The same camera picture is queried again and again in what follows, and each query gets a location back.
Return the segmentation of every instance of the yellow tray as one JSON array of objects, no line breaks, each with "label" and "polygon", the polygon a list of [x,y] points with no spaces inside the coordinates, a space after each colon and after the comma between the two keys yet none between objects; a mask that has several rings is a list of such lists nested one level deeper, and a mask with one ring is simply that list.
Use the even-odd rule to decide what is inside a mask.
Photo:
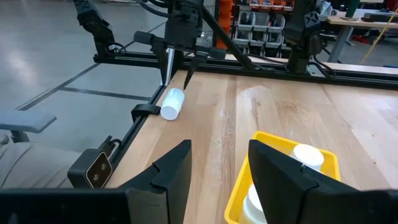
[{"label": "yellow tray", "polygon": [[[298,142],[284,139],[273,134],[263,133],[262,131],[256,131],[254,133],[253,139],[257,139],[260,142],[263,142],[286,155],[289,155],[290,152],[293,151],[294,146],[299,144]],[[319,150],[325,158],[325,162],[321,167],[321,172],[335,180],[340,181],[340,170],[338,167],[337,156],[332,152],[323,149]],[[239,223],[239,216],[242,212],[243,200],[252,184],[253,180],[251,179],[249,159],[246,155],[225,209],[224,218],[227,223]]]}]

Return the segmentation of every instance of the chair armrest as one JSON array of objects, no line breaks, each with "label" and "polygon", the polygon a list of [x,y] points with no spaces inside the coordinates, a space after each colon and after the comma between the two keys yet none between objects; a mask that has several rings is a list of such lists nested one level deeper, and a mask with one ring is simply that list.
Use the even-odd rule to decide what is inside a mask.
[{"label": "chair armrest", "polygon": [[0,111],[0,129],[41,133],[57,118],[39,111]]}]

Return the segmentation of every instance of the black metal frame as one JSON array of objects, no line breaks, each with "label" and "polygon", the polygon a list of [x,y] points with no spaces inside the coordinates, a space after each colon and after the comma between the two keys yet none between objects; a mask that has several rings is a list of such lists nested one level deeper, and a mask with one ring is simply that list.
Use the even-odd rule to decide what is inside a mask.
[{"label": "black metal frame", "polygon": [[[368,88],[382,88],[398,90],[398,75],[355,72],[335,70],[335,78],[316,77],[312,75],[301,75],[290,73],[286,70],[284,64],[274,63],[252,63],[249,57],[243,55],[238,46],[234,44],[224,30],[218,25],[217,20],[210,14],[207,9],[203,9],[203,19],[213,29],[213,32],[225,43],[228,50],[236,57],[236,60],[217,60],[208,59],[205,63],[201,63],[197,71],[220,73],[227,75],[241,75],[247,77],[274,78],[279,80],[292,80],[299,82],[322,83],[331,85],[360,86]],[[184,57],[180,69],[188,70],[192,57]],[[140,67],[159,68],[159,61],[154,54],[125,52],[117,56],[94,56],[97,63],[109,63],[115,65],[132,65]],[[166,86],[160,86],[154,93],[149,104],[155,105],[165,90]],[[147,116],[140,116],[127,132],[119,150],[114,153],[111,163],[116,167],[123,155],[129,149],[130,144],[137,136],[142,125],[145,123]]]}]

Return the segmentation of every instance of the yellow pole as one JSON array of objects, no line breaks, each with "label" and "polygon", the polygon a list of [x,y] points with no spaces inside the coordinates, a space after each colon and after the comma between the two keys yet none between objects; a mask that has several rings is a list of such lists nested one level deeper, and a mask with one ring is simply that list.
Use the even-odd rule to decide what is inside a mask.
[{"label": "yellow pole", "polygon": [[383,27],[383,30],[381,31],[381,33],[379,34],[379,36],[377,37],[376,41],[374,41],[372,47],[368,50],[368,52],[366,53],[365,57],[362,58],[361,61],[361,65],[363,64],[363,62],[366,60],[366,58],[369,56],[369,54],[372,52],[374,46],[376,46],[376,44],[379,42],[380,37],[383,35],[383,33],[387,30],[388,25],[390,24],[390,22],[392,21],[392,19],[394,18],[394,16],[396,16],[396,13],[398,12],[398,7],[395,10],[395,12],[391,15],[390,19],[388,20],[388,23]]}]

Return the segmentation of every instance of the black cable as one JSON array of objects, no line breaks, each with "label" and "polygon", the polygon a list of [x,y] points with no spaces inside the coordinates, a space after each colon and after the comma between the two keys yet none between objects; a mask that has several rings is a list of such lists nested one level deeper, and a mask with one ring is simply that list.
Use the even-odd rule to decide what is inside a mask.
[{"label": "black cable", "polygon": [[106,52],[108,55],[112,55],[112,56],[115,56],[115,55],[124,55],[124,54],[127,52],[126,47],[123,46],[122,44],[119,44],[119,43],[117,43],[117,42],[111,42],[111,43],[109,43],[109,44],[116,45],[116,46],[120,47],[120,49],[117,49],[116,52],[110,52],[109,49],[108,49],[107,47],[105,47],[105,52]]},{"label": "black cable", "polygon": [[[329,67],[329,66],[325,65],[324,63],[320,62],[317,59],[317,56],[315,56],[315,55],[313,56],[313,59],[314,59],[314,61],[316,61],[316,63],[315,62],[310,62],[309,63],[310,65],[315,65],[319,69],[319,71],[321,71],[321,73],[324,76],[326,76],[327,78],[336,78],[336,72],[333,69],[331,69],[331,67]],[[328,74],[322,66],[325,67],[331,73],[331,75]]]},{"label": "black cable", "polygon": [[112,144],[118,143],[119,144],[118,147],[119,147],[122,144],[122,141],[120,141],[119,139],[112,139],[111,143]]},{"label": "black cable", "polygon": [[147,4],[145,4],[144,2],[142,2],[141,0],[138,0],[138,4],[140,6],[142,6],[144,9],[146,9],[148,12],[155,14],[156,16],[160,16],[160,17],[166,17],[169,18],[169,15],[167,13],[164,12],[159,12],[153,8],[151,8],[150,6],[148,6]]}]

